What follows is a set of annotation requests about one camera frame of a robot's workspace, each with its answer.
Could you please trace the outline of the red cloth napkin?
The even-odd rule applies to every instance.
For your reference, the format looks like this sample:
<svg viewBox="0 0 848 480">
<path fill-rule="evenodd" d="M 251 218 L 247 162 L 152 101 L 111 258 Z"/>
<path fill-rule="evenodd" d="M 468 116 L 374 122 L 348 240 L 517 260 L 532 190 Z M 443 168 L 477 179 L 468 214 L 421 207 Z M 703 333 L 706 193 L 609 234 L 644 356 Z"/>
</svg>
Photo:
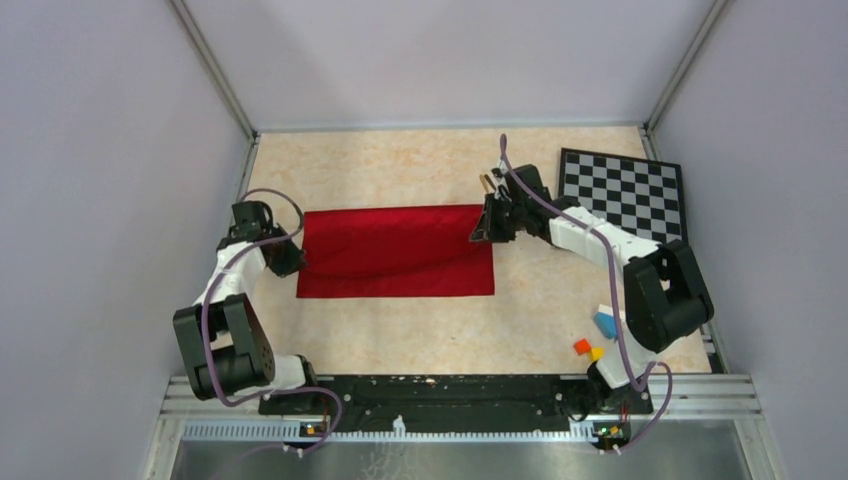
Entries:
<svg viewBox="0 0 848 480">
<path fill-rule="evenodd" d="M 312 211 L 301 299 L 469 297 L 495 292 L 493 250 L 469 236 L 479 205 Z"/>
</svg>

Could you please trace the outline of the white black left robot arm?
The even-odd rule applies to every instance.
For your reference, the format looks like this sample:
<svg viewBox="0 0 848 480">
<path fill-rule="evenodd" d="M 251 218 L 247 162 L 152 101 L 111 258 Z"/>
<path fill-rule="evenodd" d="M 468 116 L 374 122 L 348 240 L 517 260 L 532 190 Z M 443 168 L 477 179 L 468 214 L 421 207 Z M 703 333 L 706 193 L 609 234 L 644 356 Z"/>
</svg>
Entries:
<svg viewBox="0 0 848 480">
<path fill-rule="evenodd" d="M 216 266 L 207 286 L 172 320 L 189 385 L 196 398 L 229 397 L 250 387 L 264 387 L 276 376 L 276 358 L 250 296 L 260 275 L 284 278 L 306 265 L 305 252 L 273 219 L 262 201 L 232 206 L 234 224 L 218 243 Z"/>
</svg>

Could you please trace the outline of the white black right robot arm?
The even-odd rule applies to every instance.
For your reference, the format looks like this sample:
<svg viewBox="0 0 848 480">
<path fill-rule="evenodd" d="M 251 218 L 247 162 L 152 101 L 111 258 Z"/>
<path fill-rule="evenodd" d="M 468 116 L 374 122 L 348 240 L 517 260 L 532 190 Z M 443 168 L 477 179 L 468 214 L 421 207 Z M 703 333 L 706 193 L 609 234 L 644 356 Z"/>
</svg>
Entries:
<svg viewBox="0 0 848 480">
<path fill-rule="evenodd" d="M 643 239 L 595 216 L 573 197 L 552 198 L 538 169 L 500 163 L 480 177 L 482 215 L 473 243 L 508 243 L 523 231 L 606 269 L 618 351 L 592 363 L 589 404 L 612 412 L 626 385 L 644 387 L 659 355 L 710 321 L 714 306 L 692 248 Z"/>
</svg>

